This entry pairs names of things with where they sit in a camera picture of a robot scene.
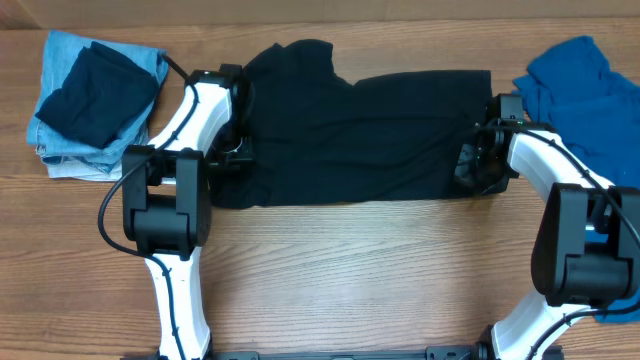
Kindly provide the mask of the black t-shirt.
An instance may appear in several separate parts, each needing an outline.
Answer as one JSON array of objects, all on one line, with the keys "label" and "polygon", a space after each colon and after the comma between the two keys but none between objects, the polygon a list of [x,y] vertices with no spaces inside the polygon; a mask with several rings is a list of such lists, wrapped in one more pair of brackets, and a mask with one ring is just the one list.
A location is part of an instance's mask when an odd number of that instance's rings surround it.
[{"label": "black t-shirt", "polygon": [[348,83],[320,40],[274,45],[246,68],[254,164],[219,176],[222,208],[468,195],[454,181],[492,96],[487,70],[405,72]]}]

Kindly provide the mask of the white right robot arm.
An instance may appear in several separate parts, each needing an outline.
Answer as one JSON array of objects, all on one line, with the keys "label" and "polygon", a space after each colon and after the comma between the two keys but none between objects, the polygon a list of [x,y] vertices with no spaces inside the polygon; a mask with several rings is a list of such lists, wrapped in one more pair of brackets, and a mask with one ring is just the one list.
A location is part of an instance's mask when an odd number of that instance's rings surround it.
[{"label": "white right robot arm", "polygon": [[524,176],[545,203],[531,254],[531,290],[472,346],[447,359],[561,359],[556,340],[579,320],[616,314],[639,289],[639,191],[584,165],[547,124],[524,117],[520,96],[491,99],[460,152],[456,182],[477,195]]}]

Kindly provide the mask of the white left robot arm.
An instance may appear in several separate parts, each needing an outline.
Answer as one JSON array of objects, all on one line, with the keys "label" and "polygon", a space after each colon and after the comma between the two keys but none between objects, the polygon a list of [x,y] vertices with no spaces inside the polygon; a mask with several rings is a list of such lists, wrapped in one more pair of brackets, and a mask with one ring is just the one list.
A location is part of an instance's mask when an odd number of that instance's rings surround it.
[{"label": "white left robot arm", "polygon": [[166,128],[148,144],[125,150],[123,227],[153,280],[161,325],[157,359],[213,356],[200,257],[211,229],[216,176],[254,163],[245,128],[253,100],[242,66],[195,70]]}]

